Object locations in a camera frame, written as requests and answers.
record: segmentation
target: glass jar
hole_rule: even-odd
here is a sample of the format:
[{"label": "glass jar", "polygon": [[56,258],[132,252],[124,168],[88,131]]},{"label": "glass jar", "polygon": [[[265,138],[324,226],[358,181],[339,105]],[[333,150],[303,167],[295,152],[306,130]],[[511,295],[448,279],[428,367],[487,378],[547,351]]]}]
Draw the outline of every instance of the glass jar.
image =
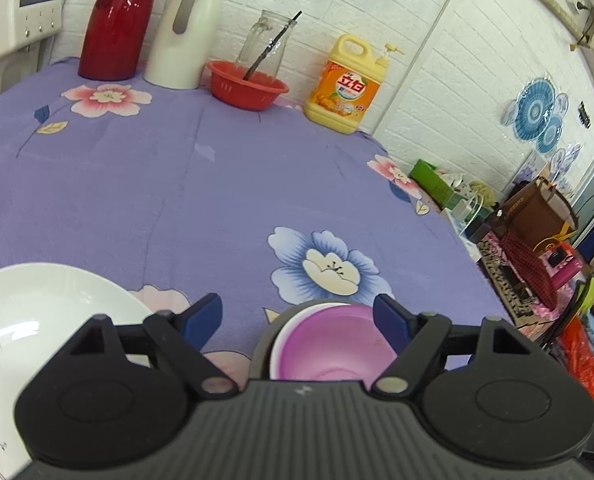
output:
[{"label": "glass jar", "polygon": [[279,65],[282,63],[283,51],[286,48],[286,42],[295,23],[290,18],[270,12],[270,10],[263,10],[259,21],[248,32],[244,47],[241,49],[235,64],[248,70],[268,45],[273,42],[274,38],[287,26],[286,32],[283,33],[279,41],[277,41],[272,50],[266,55],[266,58],[255,70],[271,77],[277,77]]}]

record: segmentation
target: purple bowl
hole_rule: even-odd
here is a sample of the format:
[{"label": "purple bowl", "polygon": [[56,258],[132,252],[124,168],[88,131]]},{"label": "purple bowl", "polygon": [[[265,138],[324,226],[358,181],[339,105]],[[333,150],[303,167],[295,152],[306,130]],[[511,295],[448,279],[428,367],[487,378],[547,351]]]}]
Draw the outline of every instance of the purple bowl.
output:
[{"label": "purple bowl", "polygon": [[369,306],[322,310],[315,305],[299,314],[277,336],[270,356],[271,379],[362,380],[370,388],[397,356],[373,323]]}]

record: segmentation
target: handbag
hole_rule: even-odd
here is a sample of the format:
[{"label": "handbag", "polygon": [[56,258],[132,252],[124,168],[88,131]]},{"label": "handbag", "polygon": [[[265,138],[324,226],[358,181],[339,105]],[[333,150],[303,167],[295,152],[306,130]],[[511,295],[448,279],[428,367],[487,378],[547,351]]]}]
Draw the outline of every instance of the handbag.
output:
[{"label": "handbag", "polygon": [[568,200],[542,176],[508,199],[502,211],[506,226],[538,253],[574,235],[579,222]]}]

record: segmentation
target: red plastic basket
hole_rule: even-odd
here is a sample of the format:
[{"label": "red plastic basket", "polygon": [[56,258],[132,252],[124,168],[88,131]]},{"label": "red plastic basket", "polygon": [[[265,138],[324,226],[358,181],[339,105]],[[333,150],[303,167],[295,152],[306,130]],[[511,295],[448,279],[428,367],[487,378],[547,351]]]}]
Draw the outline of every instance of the red plastic basket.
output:
[{"label": "red plastic basket", "polygon": [[245,67],[236,66],[230,61],[210,61],[208,69],[212,72],[210,90],[219,100],[244,110],[266,110],[289,88],[286,83],[262,72],[255,72],[248,81],[243,80]]}]

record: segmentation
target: red cloth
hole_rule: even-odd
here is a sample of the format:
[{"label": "red cloth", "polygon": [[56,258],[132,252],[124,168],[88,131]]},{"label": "red cloth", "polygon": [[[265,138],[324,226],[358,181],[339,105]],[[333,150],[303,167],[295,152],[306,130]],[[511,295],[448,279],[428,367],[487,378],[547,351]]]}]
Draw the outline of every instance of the red cloth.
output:
[{"label": "red cloth", "polygon": [[504,253],[512,262],[530,290],[537,295],[544,306],[552,311],[557,308],[557,291],[543,262],[513,231],[508,230],[500,241]]},{"label": "red cloth", "polygon": [[594,353],[578,317],[568,324],[559,341],[568,357],[568,371],[594,399]]}]

